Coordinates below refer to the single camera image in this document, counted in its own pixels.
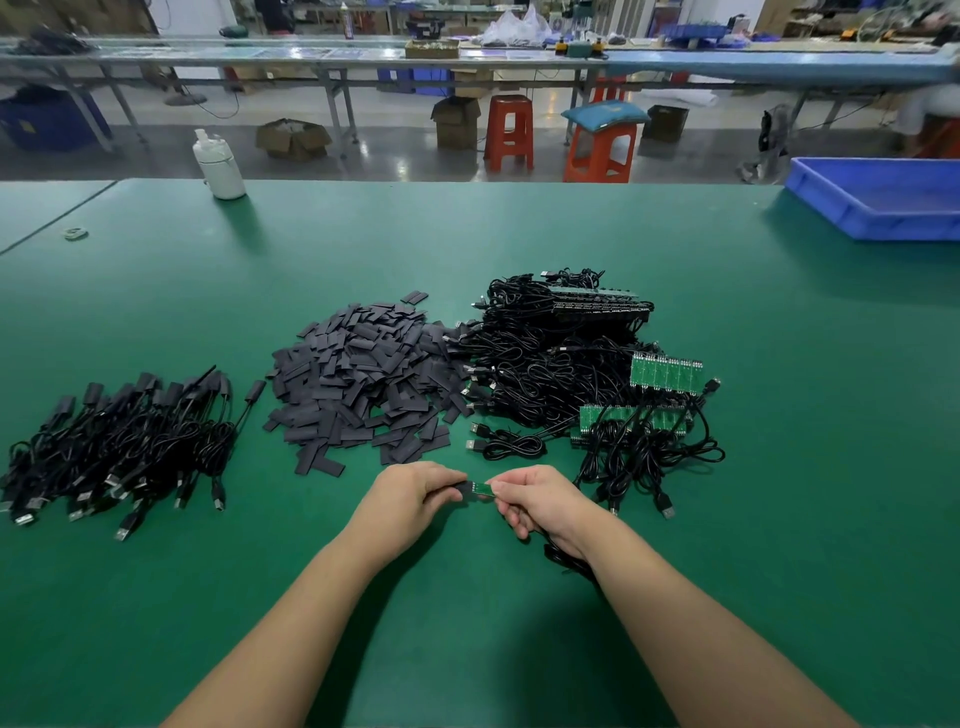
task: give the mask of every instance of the spray can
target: spray can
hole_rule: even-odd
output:
[[[353,16],[347,7],[347,3],[340,4],[340,17],[344,23],[344,38],[353,40]]]
[[[193,145],[193,156],[197,158],[213,196],[218,200],[236,200],[246,195],[247,188],[230,145],[217,135],[207,136],[205,129],[195,131],[197,141]]]

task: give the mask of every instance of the plastic bag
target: plastic bag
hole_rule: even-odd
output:
[[[531,4],[522,20],[512,12],[506,11],[491,23],[480,37],[481,44],[485,46],[507,45],[529,48],[542,46],[549,35],[550,26],[541,15],[537,14],[537,9]]]

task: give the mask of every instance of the gray floor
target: gray floor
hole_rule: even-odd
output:
[[[128,177],[196,178],[193,130],[184,125],[144,127],[141,145],[129,127],[114,127],[119,151],[89,146],[69,154],[28,153],[0,135],[0,180],[118,180]],[[535,169],[506,160],[488,173],[483,155],[437,149],[428,127],[361,128],[342,164],[332,157],[308,162],[273,159],[253,145],[255,127],[207,127],[230,144],[248,179],[370,180],[386,182],[559,182],[567,148],[561,128],[536,129]],[[737,165],[756,153],[755,130],[687,129],[677,144],[644,141],[631,182],[738,182]],[[795,156],[888,156],[895,135],[883,129],[814,130],[798,135]]]

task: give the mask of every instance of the green tabletop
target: green tabletop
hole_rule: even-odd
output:
[[[0,254],[114,182],[0,182]]]
[[[496,277],[570,266],[656,304],[643,337],[705,362],[728,453],[622,517],[857,719],[960,723],[960,247],[865,245],[790,193],[713,185],[120,182],[0,257],[0,440],[61,394],[217,364],[238,389],[349,302],[426,291],[453,323]],[[0,194],[10,195],[6,188]],[[345,523],[379,472],[293,474],[262,400],[226,475],[129,541],[117,511],[0,523],[0,724],[159,722]],[[520,463],[435,459],[482,479]],[[549,446],[573,475],[580,455]],[[612,613],[495,510],[450,512],[384,572],[311,714],[352,726],[647,726],[673,718]]]

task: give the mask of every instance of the floor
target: floor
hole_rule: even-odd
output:
[[[488,174],[479,152],[439,150],[430,110],[434,96],[398,94],[375,88],[351,91],[359,143],[348,156],[309,162],[273,159],[254,147],[257,125],[288,116],[330,126],[322,91],[316,87],[261,88],[251,94],[233,94],[216,87],[199,87],[208,96],[203,107],[169,107],[167,95],[146,87],[125,87],[133,112],[149,144],[142,145],[108,88],[94,98],[116,136],[118,151],[89,146],[71,154],[25,153],[0,136],[0,180],[100,180],[126,177],[199,177],[191,152],[193,130],[205,127],[221,134],[233,149],[249,179],[321,179],[376,181],[536,181],[558,182],[563,176],[567,148],[565,120],[567,89],[532,91],[535,111],[535,159],[532,171],[509,161],[502,172]],[[0,95],[8,92],[0,88]],[[760,117],[777,103],[792,104],[786,92],[744,95],[715,92],[708,108],[691,108],[684,134],[677,144],[643,141],[634,159],[631,182],[739,183],[737,166],[756,154]],[[676,104],[644,91],[632,94],[643,108],[655,103]],[[481,100],[481,136],[489,98]],[[864,108],[863,101],[846,104],[830,130],[816,128],[827,116],[830,102],[807,102],[798,118],[798,132],[790,152],[795,156],[889,156],[895,135],[884,128],[891,114]],[[346,121],[341,106],[340,116]]]

